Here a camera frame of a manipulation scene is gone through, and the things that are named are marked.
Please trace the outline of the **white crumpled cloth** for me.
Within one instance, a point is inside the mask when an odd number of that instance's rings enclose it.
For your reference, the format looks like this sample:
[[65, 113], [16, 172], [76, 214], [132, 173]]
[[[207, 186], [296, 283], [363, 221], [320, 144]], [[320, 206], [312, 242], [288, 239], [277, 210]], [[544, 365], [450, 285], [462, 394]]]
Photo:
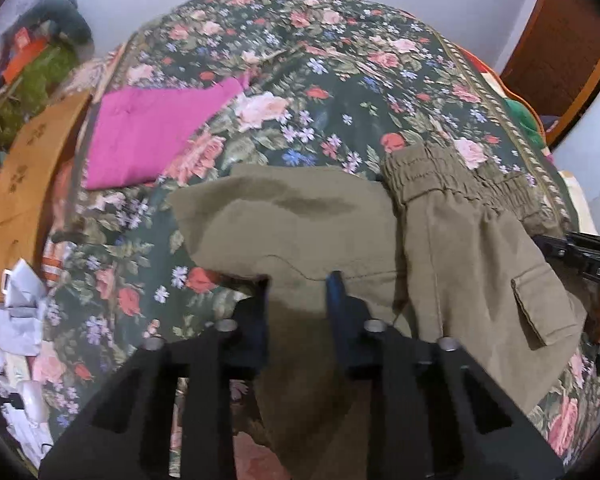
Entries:
[[42, 349], [43, 318], [48, 305], [46, 285], [26, 260], [2, 274], [0, 349], [16, 356], [37, 356]]

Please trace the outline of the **green patterned storage bag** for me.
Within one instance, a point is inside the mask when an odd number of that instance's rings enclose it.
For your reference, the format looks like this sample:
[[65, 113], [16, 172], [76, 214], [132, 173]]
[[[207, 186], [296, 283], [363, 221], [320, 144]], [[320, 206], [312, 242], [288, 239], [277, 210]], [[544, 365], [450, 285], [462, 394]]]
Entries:
[[66, 44], [47, 46], [0, 93], [0, 149], [8, 151], [18, 131], [40, 114], [78, 58]]

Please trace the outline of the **folded magenta garment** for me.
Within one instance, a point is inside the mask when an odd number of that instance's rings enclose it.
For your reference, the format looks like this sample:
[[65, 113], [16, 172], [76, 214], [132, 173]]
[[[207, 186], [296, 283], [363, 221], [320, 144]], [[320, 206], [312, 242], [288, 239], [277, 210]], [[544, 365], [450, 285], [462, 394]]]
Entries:
[[227, 78], [207, 89], [125, 87], [100, 101], [84, 188], [125, 188], [154, 180], [189, 137], [247, 88]]

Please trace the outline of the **floral dark green bedspread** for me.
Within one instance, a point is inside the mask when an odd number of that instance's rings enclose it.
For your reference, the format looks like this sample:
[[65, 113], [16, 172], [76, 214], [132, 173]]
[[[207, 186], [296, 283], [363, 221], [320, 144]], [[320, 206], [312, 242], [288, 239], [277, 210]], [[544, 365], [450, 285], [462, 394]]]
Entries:
[[[268, 280], [226, 278], [193, 262], [168, 202], [180, 188], [227, 177], [239, 164], [332, 167], [378, 181], [389, 154], [435, 143], [456, 148], [471, 167], [492, 162], [524, 174], [562, 229], [545, 235], [578, 226], [558, 174], [504, 101], [455, 44], [405, 11], [365, 0], [192, 0], [132, 37], [102, 98], [125, 87], [207, 89], [227, 78], [244, 78], [247, 88], [158, 177], [125, 188], [84, 188], [102, 99], [94, 109], [78, 165], [80, 240], [50, 298], [32, 367], [52, 411], [53, 445], [146, 340], [195, 338]], [[265, 316], [268, 326], [268, 296]], [[588, 442], [600, 406], [584, 326], [554, 385], [521, 410], [564, 469]], [[230, 383], [234, 479], [294, 479], [256, 399], [267, 366]], [[167, 479], [183, 479], [186, 390], [180, 379]]]

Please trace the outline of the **wooden door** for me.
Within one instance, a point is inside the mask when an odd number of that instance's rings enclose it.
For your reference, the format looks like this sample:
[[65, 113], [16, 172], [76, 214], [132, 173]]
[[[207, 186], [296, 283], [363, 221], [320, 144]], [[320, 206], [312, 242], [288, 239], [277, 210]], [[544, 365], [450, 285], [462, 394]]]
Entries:
[[600, 92], [600, 12], [592, 0], [536, 0], [502, 81], [547, 121], [551, 148]]

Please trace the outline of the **olive green pants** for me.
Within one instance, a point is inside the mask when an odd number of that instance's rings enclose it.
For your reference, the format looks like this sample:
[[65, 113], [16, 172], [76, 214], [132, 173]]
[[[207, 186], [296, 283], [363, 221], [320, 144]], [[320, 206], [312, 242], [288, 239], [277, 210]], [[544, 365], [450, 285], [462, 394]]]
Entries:
[[270, 360], [254, 390], [292, 478], [365, 474], [368, 390], [336, 369], [332, 272], [402, 334], [457, 339], [524, 412], [579, 348], [585, 293], [534, 242], [559, 223], [524, 174], [471, 167], [452, 146], [401, 148], [378, 181], [239, 164], [168, 202], [197, 266], [270, 281]]

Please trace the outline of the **colourful plush blanket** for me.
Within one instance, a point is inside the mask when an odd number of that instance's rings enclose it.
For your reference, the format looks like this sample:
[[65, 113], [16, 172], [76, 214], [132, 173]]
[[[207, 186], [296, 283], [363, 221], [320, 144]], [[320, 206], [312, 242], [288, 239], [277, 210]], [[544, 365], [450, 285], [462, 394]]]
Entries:
[[461, 46], [457, 46], [467, 62], [474, 66], [474, 69], [481, 75], [484, 82], [495, 92], [501, 100], [504, 101], [508, 109], [509, 116], [516, 119], [520, 131], [526, 141], [540, 151], [556, 174], [558, 181], [565, 187], [565, 194], [569, 196], [570, 204], [573, 206], [574, 216], [578, 219], [578, 231], [588, 234], [597, 234], [590, 207], [586, 202], [583, 190], [576, 176], [567, 170], [559, 170], [555, 166], [552, 152], [546, 144], [546, 131], [541, 124], [540, 116], [532, 106], [521, 96], [506, 87], [500, 76], [494, 72], [494, 69], [483, 62], [481, 58], [475, 56], [470, 51]]

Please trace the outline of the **orange box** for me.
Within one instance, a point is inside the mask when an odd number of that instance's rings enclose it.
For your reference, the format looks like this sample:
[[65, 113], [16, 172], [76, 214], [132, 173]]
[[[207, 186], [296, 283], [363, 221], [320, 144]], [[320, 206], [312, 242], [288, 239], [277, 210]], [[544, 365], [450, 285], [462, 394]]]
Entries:
[[40, 53], [46, 48], [47, 40], [38, 38], [30, 42], [27, 47], [19, 51], [7, 64], [3, 77], [6, 84], [10, 84], [22, 70], [32, 61], [34, 61]]

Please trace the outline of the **grey plush toy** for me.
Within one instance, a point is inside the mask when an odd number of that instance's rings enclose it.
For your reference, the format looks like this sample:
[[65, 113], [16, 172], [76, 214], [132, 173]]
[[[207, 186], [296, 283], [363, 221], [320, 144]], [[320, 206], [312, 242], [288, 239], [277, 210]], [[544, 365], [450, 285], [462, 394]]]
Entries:
[[74, 46], [92, 41], [92, 31], [76, 6], [76, 0], [38, 0], [20, 16], [21, 27], [34, 29], [50, 23], [50, 36], [66, 38]]

